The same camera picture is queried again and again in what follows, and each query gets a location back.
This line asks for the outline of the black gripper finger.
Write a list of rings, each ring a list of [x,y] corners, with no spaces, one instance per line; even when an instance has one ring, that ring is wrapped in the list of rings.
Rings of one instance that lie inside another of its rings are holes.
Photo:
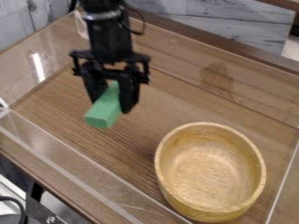
[[[131,73],[121,73],[117,85],[120,108],[121,112],[126,114],[139,102],[140,86],[136,76]]]
[[[81,74],[84,87],[90,102],[94,102],[108,88],[105,77],[98,71],[84,70]]]

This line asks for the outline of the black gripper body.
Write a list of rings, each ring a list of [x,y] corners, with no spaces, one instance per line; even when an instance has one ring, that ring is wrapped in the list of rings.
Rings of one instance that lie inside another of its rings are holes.
[[[145,54],[131,52],[120,59],[101,59],[92,55],[90,50],[70,51],[73,62],[72,72],[74,76],[84,77],[88,74],[98,74],[106,80],[118,80],[121,73],[131,74],[140,84],[151,81],[149,62]]]

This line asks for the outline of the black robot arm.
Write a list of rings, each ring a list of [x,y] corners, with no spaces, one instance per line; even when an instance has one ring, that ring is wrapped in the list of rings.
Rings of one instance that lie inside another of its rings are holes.
[[[140,85],[149,83],[151,57],[133,50],[125,0],[81,0],[82,21],[86,24],[89,49],[69,53],[73,75],[82,79],[92,103],[108,90],[108,81],[118,86],[117,102],[126,114],[139,103]]]

